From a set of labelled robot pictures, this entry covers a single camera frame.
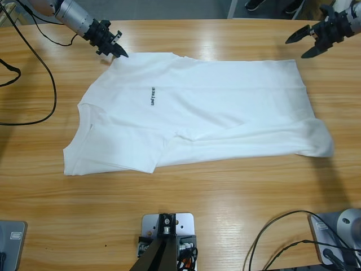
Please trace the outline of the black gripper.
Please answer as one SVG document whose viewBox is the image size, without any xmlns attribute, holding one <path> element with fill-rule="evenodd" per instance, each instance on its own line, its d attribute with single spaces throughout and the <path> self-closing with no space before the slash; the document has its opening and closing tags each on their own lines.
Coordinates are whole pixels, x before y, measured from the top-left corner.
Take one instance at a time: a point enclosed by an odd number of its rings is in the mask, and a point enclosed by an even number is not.
<svg viewBox="0 0 361 271">
<path fill-rule="evenodd" d="M 128 58 L 127 52 L 117 43 L 122 33 L 118 30 L 116 34 L 112 34 L 109 30 L 111 22 L 108 20 L 97 21 L 89 26 L 88 31 L 84 34 L 84 39 L 90 42 L 90 45 L 97 47 L 98 55 L 112 55 L 114 58 L 124 56 Z"/>
<path fill-rule="evenodd" d="M 355 34 L 355 5 L 336 12 L 332 6 L 322 4 L 319 8 L 324 20 L 312 27 L 305 25 L 295 31 L 285 44 L 296 43 L 304 37 L 312 36 L 315 39 L 314 46 L 302 54 L 302 59 L 316 57 L 333 46 L 335 42 L 340 43 L 344 37 L 351 37 Z"/>
</svg>

